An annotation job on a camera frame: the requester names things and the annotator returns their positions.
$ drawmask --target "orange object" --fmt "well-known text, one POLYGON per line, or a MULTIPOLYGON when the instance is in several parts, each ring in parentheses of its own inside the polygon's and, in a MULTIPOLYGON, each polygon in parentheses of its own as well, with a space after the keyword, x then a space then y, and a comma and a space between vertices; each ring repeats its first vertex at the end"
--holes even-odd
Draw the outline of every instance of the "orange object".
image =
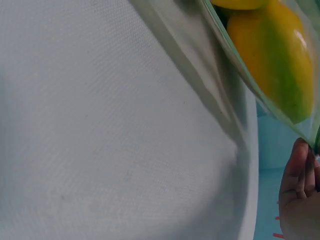
POLYGON ((212 4, 234 10, 253 10, 265 6, 268 0, 211 0, 212 4))
POLYGON ((265 8, 232 14, 227 32, 261 91, 292 123, 307 119, 316 86, 300 18, 270 0, 265 8))

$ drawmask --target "hand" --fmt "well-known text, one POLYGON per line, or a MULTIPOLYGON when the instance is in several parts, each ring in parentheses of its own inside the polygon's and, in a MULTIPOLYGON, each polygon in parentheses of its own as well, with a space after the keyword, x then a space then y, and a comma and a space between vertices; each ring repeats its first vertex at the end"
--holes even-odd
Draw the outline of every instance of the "hand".
POLYGON ((280 191, 280 226, 286 240, 320 240, 320 164, 301 138, 285 166, 280 191))

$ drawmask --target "light blue background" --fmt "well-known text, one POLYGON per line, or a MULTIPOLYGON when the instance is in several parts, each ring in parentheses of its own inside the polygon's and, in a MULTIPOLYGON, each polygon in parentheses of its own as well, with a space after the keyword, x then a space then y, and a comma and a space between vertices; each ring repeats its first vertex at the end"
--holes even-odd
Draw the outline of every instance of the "light blue background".
POLYGON ((257 117, 259 193, 254 240, 276 240, 273 233, 282 233, 279 220, 275 219, 279 215, 277 200, 280 181, 292 145, 299 136, 280 121, 266 115, 259 105, 257 117))

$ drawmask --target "yellow mango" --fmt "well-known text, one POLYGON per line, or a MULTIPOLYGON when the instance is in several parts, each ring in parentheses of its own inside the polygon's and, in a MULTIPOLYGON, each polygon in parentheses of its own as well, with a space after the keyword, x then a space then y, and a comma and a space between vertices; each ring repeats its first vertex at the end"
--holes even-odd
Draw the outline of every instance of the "yellow mango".
POLYGON ((262 92, 297 124, 313 110, 313 63, 300 18, 271 0, 232 14, 227 32, 262 92))
POLYGON ((234 10, 253 10, 266 5, 268 0, 211 0, 213 5, 234 10))

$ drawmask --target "white fabric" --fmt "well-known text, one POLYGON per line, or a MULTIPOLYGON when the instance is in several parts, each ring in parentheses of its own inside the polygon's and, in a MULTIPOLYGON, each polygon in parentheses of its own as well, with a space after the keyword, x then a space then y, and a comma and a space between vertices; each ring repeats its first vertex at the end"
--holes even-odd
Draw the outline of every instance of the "white fabric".
POLYGON ((0 239, 252 239, 255 101, 233 84, 231 112, 191 87, 126 0, 0 0, 0 239))

